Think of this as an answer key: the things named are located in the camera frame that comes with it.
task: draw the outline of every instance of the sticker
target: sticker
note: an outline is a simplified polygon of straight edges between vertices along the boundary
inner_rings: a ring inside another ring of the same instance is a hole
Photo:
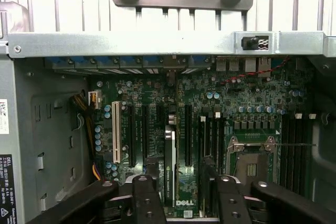
[[[12,155],[0,155],[0,224],[17,223]]]
[[[7,99],[0,99],[0,134],[9,134]]]
[[[183,211],[183,218],[192,218],[193,217],[193,211],[192,210],[184,210]]]

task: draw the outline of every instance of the motherboard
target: motherboard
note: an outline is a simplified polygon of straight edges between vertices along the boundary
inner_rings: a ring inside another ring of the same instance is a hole
[[[293,148],[289,156],[288,131],[296,125],[291,122],[301,120],[302,128],[314,119],[314,68],[298,69],[295,58],[286,64],[283,58],[265,61],[271,71],[255,74],[247,71],[247,59],[217,57],[197,71],[92,77],[89,100],[96,106],[95,159],[102,176],[124,184],[133,175],[150,174],[166,215],[179,218],[205,215],[199,194],[205,156],[219,174],[245,185],[305,176],[307,152],[300,149],[295,161]],[[300,146],[307,138],[292,140]],[[286,171],[300,164],[300,173]]]

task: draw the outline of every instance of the silver metal panel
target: silver metal panel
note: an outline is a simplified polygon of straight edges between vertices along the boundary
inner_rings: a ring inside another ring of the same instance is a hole
[[[243,37],[269,36],[269,49],[243,50]],[[321,55],[332,56],[336,38],[323,32],[118,32],[118,33],[15,33],[8,35],[12,58],[111,55]]]

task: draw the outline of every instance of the barcode sticker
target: barcode sticker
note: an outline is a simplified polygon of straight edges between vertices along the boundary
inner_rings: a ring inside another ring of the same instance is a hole
[[[0,134],[9,134],[7,99],[0,99]]]
[[[183,218],[192,218],[193,217],[193,211],[192,210],[184,210],[183,211]]]

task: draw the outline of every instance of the dell logo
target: dell logo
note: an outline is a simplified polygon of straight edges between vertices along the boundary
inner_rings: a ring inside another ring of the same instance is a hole
[[[177,200],[176,205],[177,206],[193,206],[194,203],[192,200]]]

